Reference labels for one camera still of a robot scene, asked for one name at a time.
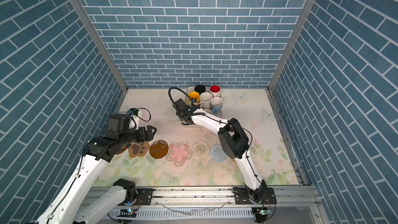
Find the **blue floral mug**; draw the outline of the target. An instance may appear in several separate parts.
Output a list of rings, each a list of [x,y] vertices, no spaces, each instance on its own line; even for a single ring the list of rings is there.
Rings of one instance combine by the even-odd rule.
[[[222,107],[223,107],[223,99],[220,97],[214,97],[211,99],[210,101],[210,105],[211,105],[211,111],[212,113],[218,114],[221,112]]]

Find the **multicolour woven round coaster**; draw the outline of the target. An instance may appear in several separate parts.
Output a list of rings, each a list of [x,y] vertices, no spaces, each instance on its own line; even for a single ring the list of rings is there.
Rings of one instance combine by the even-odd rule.
[[[192,153],[198,159],[203,159],[209,156],[210,147],[205,141],[198,141],[192,146]]]

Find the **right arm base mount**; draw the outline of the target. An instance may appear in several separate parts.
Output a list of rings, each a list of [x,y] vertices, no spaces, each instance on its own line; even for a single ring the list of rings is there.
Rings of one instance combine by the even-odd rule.
[[[249,204],[276,204],[276,196],[273,188],[262,188],[251,190],[248,187],[233,187],[235,204],[249,205]]]

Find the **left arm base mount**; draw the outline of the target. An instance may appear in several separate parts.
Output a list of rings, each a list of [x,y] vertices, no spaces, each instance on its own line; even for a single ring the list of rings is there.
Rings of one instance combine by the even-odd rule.
[[[126,193],[126,198],[123,201],[123,204],[127,206],[150,205],[152,195],[152,188],[130,189]]]

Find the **matte brown wooden coaster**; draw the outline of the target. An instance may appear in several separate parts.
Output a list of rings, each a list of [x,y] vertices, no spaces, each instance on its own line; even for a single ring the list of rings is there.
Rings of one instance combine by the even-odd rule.
[[[116,155],[119,155],[119,154],[122,154],[123,152],[125,152],[126,150],[128,149],[128,147],[122,147],[121,149],[120,149],[120,151],[118,151],[118,152],[116,152]]]

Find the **blue woven round coaster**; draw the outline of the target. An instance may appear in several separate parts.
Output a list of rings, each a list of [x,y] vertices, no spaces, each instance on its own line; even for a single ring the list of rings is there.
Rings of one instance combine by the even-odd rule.
[[[214,145],[210,148],[209,155],[216,163],[222,163],[228,158],[221,145]]]

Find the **brown paw shaped coaster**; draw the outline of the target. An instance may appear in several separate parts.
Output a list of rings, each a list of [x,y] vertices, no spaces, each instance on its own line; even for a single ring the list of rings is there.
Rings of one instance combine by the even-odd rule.
[[[127,150],[130,158],[143,157],[150,148],[148,142],[133,143]]]

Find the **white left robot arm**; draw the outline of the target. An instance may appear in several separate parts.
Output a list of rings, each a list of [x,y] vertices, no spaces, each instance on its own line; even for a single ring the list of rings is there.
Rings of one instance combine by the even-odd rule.
[[[79,210],[96,178],[113,157],[134,143],[150,142],[157,129],[138,127],[129,114],[113,114],[102,136],[93,138],[83,148],[82,157],[72,176],[48,208],[38,217],[38,224],[96,224],[119,204],[134,205],[140,201],[135,183],[118,179],[110,190],[94,203]]]

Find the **white speckled mug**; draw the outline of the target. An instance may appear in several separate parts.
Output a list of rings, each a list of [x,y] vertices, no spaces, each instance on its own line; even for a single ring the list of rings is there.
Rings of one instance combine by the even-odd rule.
[[[200,94],[200,104],[203,109],[211,109],[211,100],[213,96],[209,92],[203,92]]]

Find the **glossy brown scratched coaster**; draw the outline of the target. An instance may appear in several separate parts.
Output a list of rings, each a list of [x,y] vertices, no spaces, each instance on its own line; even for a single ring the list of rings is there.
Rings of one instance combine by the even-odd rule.
[[[150,148],[149,153],[153,159],[161,159],[169,152],[169,145],[166,141],[158,140],[154,142]]]

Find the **yellow mug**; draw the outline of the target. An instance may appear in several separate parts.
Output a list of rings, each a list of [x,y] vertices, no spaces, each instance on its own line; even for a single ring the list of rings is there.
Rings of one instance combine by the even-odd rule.
[[[189,102],[192,103],[193,105],[199,106],[200,104],[200,94],[196,91],[192,91],[188,93],[189,96]]]

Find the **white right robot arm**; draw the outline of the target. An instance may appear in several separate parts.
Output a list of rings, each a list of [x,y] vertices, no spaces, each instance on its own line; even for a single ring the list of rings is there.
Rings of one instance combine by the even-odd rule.
[[[221,119],[196,105],[186,104],[182,99],[174,102],[173,108],[183,124],[199,125],[217,134],[224,153],[237,163],[251,201],[263,202],[269,190],[257,172],[249,152],[252,135],[247,135],[249,132],[235,118]]]

